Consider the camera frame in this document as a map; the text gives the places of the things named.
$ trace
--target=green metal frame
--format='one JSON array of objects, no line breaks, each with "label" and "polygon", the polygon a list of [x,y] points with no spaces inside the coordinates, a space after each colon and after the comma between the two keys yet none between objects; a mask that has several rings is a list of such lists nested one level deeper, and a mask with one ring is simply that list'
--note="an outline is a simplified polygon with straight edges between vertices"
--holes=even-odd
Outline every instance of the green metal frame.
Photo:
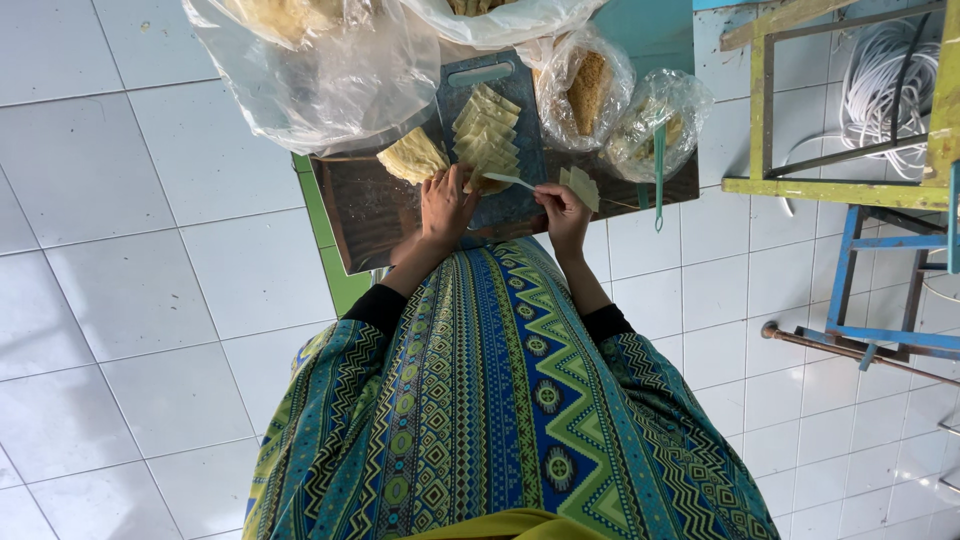
[{"label": "green metal frame", "polygon": [[[938,73],[930,119],[930,134],[901,138],[833,156],[773,167],[774,46],[777,41],[855,28],[946,8],[940,65],[960,65],[960,0],[944,0],[896,12],[811,26],[790,28],[853,0],[796,0],[720,38],[721,50],[751,44],[750,177],[724,178],[724,191],[814,199],[892,208],[948,210],[951,164],[960,159],[960,71]],[[825,179],[782,178],[783,175],[845,160],[878,154],[891,148],[927,141],[926,168],[919,183],[868,183]]]}]

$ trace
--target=plastic bag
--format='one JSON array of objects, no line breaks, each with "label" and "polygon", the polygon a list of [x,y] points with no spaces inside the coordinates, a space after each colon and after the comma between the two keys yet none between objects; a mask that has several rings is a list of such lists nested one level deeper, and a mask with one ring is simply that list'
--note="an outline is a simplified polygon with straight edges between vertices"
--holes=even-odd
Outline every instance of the plastic bag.
[{"label": "plastic bag", "polygon": [[680,70],[655,69],[636,85],[627,111],[614,126],[601,157],[625,180],[654,183],[654,132],[666,126],[663,177],[690,159],[713,109],[713,94]]},{"label": "plastic bag", "polygon": [[608,0],[516,0],[474,17],[453,14],[446,0],[400,1],[441,37],[491,50],[580,28]]},{"label": "plastic bag", "polygon": [[379,0],[209,0],[258,36],[290,50],[338,27],[371,28]]},{"label": "plastic bag", "polygon": [[287,150],[387,142],[381,134],[400,137],[394,128],[434,101],[437,35],[397,0],[377,0],[368,24],[339,26],[297,51],[241,26],[217,1],[182,3],[253,133]]},{"label": "plastic bag", "polygon": [[[585,67],[591,71],[592,67],[600,68],[599,77],[594,79],[596,95],[600,98],[595,115],[586,110],[587,106],[575,110],[571,105],[574,98],[568,98],[567,93],[590,52],[603,58],[602,67],[594,61],[595,56],[590,60],[591,67]],[[550,58],[544,55],[544,60],[536,91],[540,125],[548,144],[559,150],[579,152],[600,148],[627,109],[634,92],[636,74],[627,52],[603,39],[596,26],[588,22],[580,30],[562,37]],[[578,118],[580,114],[588,117]],[[589,122],[589,135],[581,135],[578,127],[586,122]]]}]

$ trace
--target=dark blue cutting board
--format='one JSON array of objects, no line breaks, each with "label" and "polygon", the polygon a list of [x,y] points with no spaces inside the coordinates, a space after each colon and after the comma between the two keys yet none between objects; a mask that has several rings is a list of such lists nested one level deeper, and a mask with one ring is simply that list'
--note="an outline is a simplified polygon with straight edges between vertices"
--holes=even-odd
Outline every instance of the dark blue cutting board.
[{"label": "dark blue cutting board", "polygon": [[[487,80],[487,77],[496,76],[497,72],[509,69],[488,67],[501,63],[509,64],[513,71],[498,79]],[[486,70],[472,72],[485,67]],[[451,75],[454,76],[454,84],[458,84],[458,80],[472,84],[452,86]],[[523,65],[515,51],[495,53],[441,66],[437,105],[440,109],[444,143],[450,162],[457,160],[457,155],[453,153],[453,136],[455,135],[452,129],[453,121],[460,115],[460,111],[473,94],[476,84],[480,82],[520,107],[520,114],[514,126],[516,131],[514,145],[519,149],[516,157],[520,160],[517,164],[520,169],[520,178],[529,184],[543,184],[547,176],[543,161],[543,141],[540,140],[540,117],[537,115],[537,100],[534,97],[533,74],[529,67]],[[523,222],[542,213],[543,207],[534,201],[530,190],[521,185],[514,185],[501,193],[484,197],[473,214],[469,227],[477,230],[500,223]]]}]

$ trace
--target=plastic spatula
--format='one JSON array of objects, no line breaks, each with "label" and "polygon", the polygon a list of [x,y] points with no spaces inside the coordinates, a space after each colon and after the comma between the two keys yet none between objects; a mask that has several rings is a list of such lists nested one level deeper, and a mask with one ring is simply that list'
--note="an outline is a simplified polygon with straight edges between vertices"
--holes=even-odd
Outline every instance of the plastic spatula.
[{"label": "plastic spatula", "polygon": [[517,178],[516,176],[507,176],[507,175],[496,174],[496,173],[484,173],[484,176],[491,180],[499,180],[500,182],[509,182],[511,184],[520,184],[531,191],[537,191],[532,185],[527,184],[526,182]]}]

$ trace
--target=clear plastic bag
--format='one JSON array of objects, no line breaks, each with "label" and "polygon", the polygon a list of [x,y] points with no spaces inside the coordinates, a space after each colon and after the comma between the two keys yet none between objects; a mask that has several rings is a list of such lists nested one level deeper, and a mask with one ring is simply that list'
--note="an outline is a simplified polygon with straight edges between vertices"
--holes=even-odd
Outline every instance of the clear plastic bag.
[{"label": "clear plastic bag", "polygon": [[[590,67],[587,67],[585,61],[589,53],[602,57],[602,66],[593,55],[589,60]],[[550,53],[543,51],[540,62],[542,71],[537,78],[537,108],[547,143],[558,150],[574,152],[603,146],[634,92],[636,74],[627,52],[600,36],[596,26],[588,22],[583,28],[562,37]],[[595,104],[581,103],[589,99],[579,97],[584,95],[582,88],[576,88],[574,95],[578,97],[568,94],[582,66],[590,72],[585,78],[591,77],[594,82],[591,86],[596,88]],[[578,102],[577,110],[571,104],[574,100]],[[589,135],[581,135],[581,127],[585,127]]]},{"label": "clear plastic bag", "polygon": [[657,180],[654,132],[665,125],[663,177],[668,179],[697,148],[697,136],[714,101],[700,79],[680,70],[655,69],[636,85],[601,157],[624,179],[652,184]]},{"label": "clear plastic bag", "polygon": [[441,37],[492,50],[580,28],[608,0],[516,0],[474,17],[456,15],[446,0],[400,0]]},{"label": "clear plastic bag", "polygon": [[437,35],[397,0],[376,0],[364,24],[340,25],[296,51],[245,28],[218,1],[182,3],[253,133],[287,150],[387,142],[434,102]]}]

